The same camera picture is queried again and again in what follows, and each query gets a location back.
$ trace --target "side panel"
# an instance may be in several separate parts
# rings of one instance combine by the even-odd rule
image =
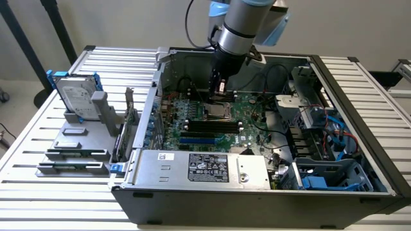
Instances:
[[[362,119],[359,112],[356,111],[355,106],[352,105],[320,57],[314,55],[312,60],[326,81],[326,86],[330,90],[328,94],[332,94],[335,97],[336,103],[342,107],[355,132],[363,141],[366,149],[368,150],[371,157],[374,158],[375,163],[382,170],[392,189],[395,190],[395,193],[404,198],[400,203],[396,203],[380,211],[380,213],[390,214],[411,203],[411,187],[404,177],[402,176],[392,160],[390,159],[380,142],[375,138],[364,120]]]
[[[114,190],[136,224],[343,229],[395,202],[360,198],[216,192]]]

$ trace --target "motherboard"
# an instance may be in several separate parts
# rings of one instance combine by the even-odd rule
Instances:
[[[166,124],[164,150],[270,155],[262,147],[268,141],[266,110],[260,95],[236,94],[231,102],[206,103],[186,94],[171,93],[163,98],[162,115]]]

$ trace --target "blue drive bracket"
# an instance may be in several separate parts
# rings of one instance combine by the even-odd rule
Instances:
[[[359,188],[359,183],[354,183],[347,187],[328,187],[323,177],[304,177],[303,187],[306,190],[327,190],[327,191],[355,191]]]

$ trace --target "warning label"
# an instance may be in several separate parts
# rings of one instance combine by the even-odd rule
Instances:
[[[188,180],[230,182],[227,155],[190,154]]]

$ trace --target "metal workbench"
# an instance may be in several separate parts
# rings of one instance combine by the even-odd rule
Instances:
[[[148,49],[96,47],[82,53],[70,72],[98,71],[110,105],[122,112],[126,87],[134,87],[136,108],[142,111],[156,71],[155,54],[156,50]],[[322,59],[411,184],[410,116],[359,63],[338,57]],[[55,91],[0,160],[0,230],[214,229],[132,224],[107,186],[110,180],[123,179],[36,177],[36,165],[66,121],[63,112],[64,105]],[[411,206],[392,215],[371,215],[346,230],[408,231]]]

